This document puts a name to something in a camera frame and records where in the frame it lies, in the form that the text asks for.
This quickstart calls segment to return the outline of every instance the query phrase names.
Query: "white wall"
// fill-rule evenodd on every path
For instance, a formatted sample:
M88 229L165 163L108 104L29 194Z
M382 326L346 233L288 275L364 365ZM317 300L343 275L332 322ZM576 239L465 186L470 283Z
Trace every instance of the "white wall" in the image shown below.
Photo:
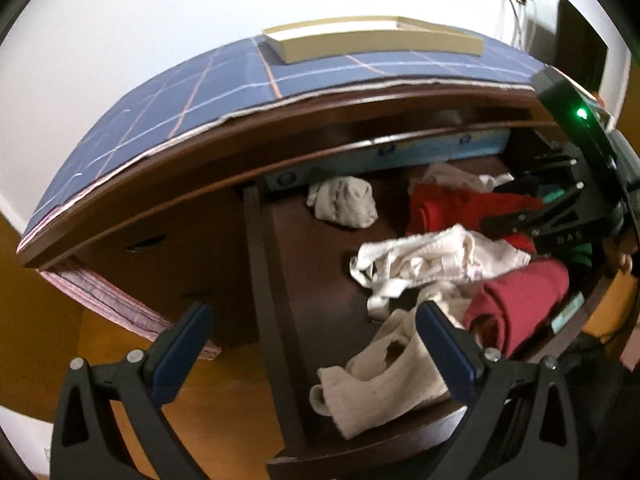
M23 230L76 142L123 94L189 57L262 28L402 14L510 41L502 0L32 0L0 46L0 210ZM543 57L558 0L536 0ZM628 55L595 0L571 0L610 47L602 94L618 110Z
M0 406L0 428L24 464L34 473L49 474L45 449L51 449L53 424Z

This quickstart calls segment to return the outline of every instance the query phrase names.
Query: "blue checkered tablecloth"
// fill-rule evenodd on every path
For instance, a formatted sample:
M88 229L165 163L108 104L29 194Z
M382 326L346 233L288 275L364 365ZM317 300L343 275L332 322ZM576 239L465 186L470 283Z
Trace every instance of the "blue checkered tablecloth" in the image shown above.
M381 79L528 85L543 67L509 45L482 38L482 56L365 52L286 65L262 36L196 56L133 89L98 120L51 181L25 236L53 210L133 158L238 110Z

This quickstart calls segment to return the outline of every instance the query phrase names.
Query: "dark red towel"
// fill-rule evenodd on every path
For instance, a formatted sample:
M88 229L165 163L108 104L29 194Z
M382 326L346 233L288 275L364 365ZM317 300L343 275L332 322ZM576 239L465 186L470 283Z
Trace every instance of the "dark red towel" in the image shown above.
M410 220L407 236L442 231L455 224L480 232L485 216L513 213L522 209L536 211L544 206L542 199L510 193L476 193L467 189L446 189L433 184L418 184L410 198ZM536 247L523 234L504 238L512 246L529 253Z
M555 258L540 258L527 267L484 282L471 299L463 325L474 329L482 344L506 357L548 316L566 294L569 274Z

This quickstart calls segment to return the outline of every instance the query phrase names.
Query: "cardboard box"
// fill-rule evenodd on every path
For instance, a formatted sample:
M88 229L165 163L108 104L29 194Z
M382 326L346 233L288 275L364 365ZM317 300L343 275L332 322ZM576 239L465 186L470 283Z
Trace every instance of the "cardboard box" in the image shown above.
M479 56L484 40L446 25L402 16L351 16L290 23L263 31L285 63L389 50L427 50Z

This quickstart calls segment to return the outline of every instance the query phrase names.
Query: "drawer handle hole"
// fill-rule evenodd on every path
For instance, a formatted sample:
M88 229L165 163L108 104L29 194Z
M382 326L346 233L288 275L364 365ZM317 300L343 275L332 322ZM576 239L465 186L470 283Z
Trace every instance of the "drawer handle hole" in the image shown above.
M166 235L152 236L151 238L147 238L146 240L142 240L137 244L133 244L127 247L127 252L141 253L142 251L148 251L149 249L153 249L154 247L157 247L162 242L164 242L165 238L166 238Z

